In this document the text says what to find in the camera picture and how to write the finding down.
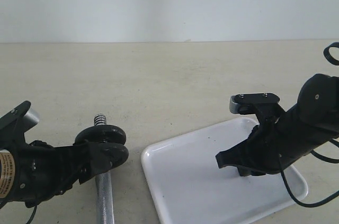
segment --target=silver metal cylinder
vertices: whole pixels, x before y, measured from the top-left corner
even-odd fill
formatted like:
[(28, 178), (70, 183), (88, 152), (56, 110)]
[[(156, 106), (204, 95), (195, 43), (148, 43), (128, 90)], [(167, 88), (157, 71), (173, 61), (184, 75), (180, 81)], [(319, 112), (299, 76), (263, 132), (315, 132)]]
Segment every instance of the silver metal cylinder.
[[(103, 114), (97, 114), (94, 117), (94, 125), (100, 126), (106, 124), (106, 117)], [(95, 177), (96, 183), (96, 219), (97, 224), (114, 224), (113, 213), (113, 195), (111, 172)]]

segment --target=label sticker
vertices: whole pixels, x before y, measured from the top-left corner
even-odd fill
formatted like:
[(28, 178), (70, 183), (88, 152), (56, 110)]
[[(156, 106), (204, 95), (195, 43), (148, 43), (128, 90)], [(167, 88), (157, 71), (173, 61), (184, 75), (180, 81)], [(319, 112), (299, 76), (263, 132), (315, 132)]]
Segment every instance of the label sticker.
[(10, 192), (15, 176), (15, 163), (13, 155), (7, 150), (0, 150), (0, 199)]

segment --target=white wall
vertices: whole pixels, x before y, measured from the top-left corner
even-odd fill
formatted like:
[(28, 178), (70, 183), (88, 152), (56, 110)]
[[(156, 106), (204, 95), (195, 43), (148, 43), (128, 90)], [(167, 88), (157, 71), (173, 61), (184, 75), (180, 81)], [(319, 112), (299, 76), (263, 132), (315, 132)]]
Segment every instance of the white wall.
[(0, 42), (338, 38), (339, 0), (0, 0)]

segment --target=white plastic tray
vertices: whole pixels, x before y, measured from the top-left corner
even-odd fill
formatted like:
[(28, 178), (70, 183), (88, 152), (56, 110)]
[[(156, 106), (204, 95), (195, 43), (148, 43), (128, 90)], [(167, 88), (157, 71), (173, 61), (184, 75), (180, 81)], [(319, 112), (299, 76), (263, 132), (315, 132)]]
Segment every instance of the white plastic tray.
[[(240, 177), (235, 167), (218, 168), (215, 155), (246, 139), (256, 124), (237, 118), (144, 150), (141, 162), (162, 224), (248, 224), (293, 204), (280, 174)], [(305, 179), (293, 166), (286, 177), (304, 199)]]

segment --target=beige table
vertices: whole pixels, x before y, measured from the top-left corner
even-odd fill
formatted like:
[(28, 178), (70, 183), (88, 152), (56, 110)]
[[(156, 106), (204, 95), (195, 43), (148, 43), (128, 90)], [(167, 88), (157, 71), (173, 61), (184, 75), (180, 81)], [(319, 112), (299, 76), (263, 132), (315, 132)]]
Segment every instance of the beige table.
[[(130, 158), (112, 171), (117, 224), (158, 223), (140, 164), (155, 142), (236, 117), (232, 94), (273, 92), (288, 109), (315, 73), (339, 75), (322, 55), (331, 40), (147, 44), (1, 44), (0, 113), (30, 100), (41, 122), (28, 142), (69, 145), (93, 116), (128, 135)], [(338, 157), (337, 149), (321, 152)], [(307, 156), (296, 163), (314, 202), (339, 188), (339, 169)], [(95, 223), (94, 180), (38, 207), (33, 223)], [(0, 223), (25, 223), (32, 209), (9, 203)], [(323, 207), (291, 206), (257, 223), (339, 222), (339, 199)]]

